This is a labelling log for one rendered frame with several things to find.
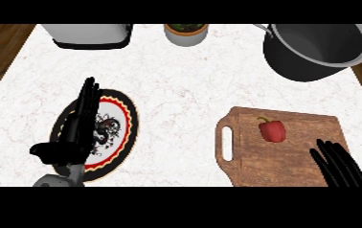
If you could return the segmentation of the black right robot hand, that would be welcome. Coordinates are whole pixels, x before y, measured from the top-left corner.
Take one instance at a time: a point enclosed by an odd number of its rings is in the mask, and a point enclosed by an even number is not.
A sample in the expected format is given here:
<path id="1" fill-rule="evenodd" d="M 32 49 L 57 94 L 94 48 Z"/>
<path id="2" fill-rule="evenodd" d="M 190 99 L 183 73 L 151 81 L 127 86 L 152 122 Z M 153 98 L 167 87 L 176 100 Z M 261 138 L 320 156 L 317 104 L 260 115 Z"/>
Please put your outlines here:
<path id="1" fill-rule="evenodd" d="M 316 140 L 310 155 L 329 187 L 362 187 L 362 170 L 340 143 Z"/>

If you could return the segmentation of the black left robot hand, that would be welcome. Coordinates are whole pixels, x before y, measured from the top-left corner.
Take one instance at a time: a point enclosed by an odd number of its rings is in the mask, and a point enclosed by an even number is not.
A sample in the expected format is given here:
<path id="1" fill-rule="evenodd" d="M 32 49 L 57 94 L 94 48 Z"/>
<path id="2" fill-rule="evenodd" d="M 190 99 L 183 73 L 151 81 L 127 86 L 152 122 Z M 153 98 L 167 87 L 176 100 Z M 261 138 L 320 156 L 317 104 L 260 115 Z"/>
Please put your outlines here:
<path id="1" fill-rule="evenodd" d="M 47 165 L 77 165 L 86 162 L 93 144 L 94 118 L 99 109 L 102 89 L 94 77 L 84 80 L 77 99 L 75 112 L 66 117 L 59 140 L 35 144 L 29 153 Z"/>

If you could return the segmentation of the brown wooden cutting board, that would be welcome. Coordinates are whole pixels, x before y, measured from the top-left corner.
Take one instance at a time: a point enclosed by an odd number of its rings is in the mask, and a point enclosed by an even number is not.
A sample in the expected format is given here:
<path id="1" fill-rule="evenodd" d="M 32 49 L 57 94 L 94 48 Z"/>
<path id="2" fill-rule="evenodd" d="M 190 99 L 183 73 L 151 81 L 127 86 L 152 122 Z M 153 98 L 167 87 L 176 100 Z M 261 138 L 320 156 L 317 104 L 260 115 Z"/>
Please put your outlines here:
<path id="1" fill-rule="evenodd" d="M 285 140 L 267 142 L 258 117 L 282 122 Z M 214 158 L 235 187 L 325 187 L 310 155 L 316 140 L 340 143 L 346 137 L 335 116 L 232 107 L 214 130 Z"/>

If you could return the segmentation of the red bell pepper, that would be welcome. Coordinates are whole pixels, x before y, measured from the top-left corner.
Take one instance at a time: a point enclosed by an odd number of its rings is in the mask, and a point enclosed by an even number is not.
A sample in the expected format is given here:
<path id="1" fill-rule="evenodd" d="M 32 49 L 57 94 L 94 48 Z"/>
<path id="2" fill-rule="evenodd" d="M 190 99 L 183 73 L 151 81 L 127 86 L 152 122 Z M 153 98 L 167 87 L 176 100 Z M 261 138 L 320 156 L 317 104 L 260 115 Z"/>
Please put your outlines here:
<path id="1" fill-rule="evenodd" d="M 264 117 L 258 117 L 263 123 L 258 124 L 258 130 L 263 139 L 267 142 L 279 143 L 285 140 L 285 128 L 281 121 L 270 121 Z"/>

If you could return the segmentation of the dark grey pot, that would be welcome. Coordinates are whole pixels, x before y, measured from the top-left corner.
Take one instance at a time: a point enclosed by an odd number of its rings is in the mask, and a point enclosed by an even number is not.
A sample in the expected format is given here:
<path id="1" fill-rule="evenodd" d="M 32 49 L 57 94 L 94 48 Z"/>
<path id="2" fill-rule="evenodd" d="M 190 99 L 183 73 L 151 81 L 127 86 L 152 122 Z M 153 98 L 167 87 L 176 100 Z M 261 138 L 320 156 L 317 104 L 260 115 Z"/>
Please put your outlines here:
<path id="1" fill-rule="evenodd" d="M 263 55 L 288 80 L 309 82 L 362 63 L 362 24 L 269 24 Z"/>

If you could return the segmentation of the decorated black-rimmed plate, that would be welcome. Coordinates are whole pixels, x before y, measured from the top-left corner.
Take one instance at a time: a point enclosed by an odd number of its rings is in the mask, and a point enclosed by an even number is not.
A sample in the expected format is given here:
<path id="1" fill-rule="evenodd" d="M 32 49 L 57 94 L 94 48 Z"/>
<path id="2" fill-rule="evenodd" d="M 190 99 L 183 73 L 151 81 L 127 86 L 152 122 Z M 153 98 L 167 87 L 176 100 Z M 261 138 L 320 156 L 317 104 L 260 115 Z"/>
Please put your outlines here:
<path id="1" fill-rule="evenodd" d="M 105 89 L 94 119 L 93 147 L 84 163 L 83 181 L 105 177 L 134 146 L 139 130 L 136 105 L 114 89 Z"/>

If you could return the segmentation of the white and black appliance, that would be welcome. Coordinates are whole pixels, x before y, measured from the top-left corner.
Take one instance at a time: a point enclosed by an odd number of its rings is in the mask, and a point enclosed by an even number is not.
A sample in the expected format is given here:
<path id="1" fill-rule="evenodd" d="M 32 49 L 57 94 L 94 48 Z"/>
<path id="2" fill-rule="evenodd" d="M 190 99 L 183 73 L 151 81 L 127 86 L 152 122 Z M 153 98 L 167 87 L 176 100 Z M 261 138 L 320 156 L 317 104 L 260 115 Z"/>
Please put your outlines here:
<path id="1" fill-rule="evenodd" d="M 131 24 L 43 24 L 59 48 L 111 50 L 128 45 Z"/>

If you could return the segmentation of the small potted plant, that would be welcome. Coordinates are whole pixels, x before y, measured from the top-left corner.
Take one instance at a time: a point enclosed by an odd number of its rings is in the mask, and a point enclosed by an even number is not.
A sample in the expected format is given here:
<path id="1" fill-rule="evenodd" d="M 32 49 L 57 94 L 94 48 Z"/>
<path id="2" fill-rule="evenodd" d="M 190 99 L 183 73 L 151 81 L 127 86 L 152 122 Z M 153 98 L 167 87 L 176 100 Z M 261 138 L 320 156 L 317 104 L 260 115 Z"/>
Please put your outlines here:
<path id="1" fill-rule="evenodd" d="M 182 47 L 190 47 L 198 45 L 208 33 L 208 24 L 195 24 L 195 28 L 189 32 L 182 32 L 174 29 L 171 24 L 164 25 L 164 33 L 173 44 Z"/>

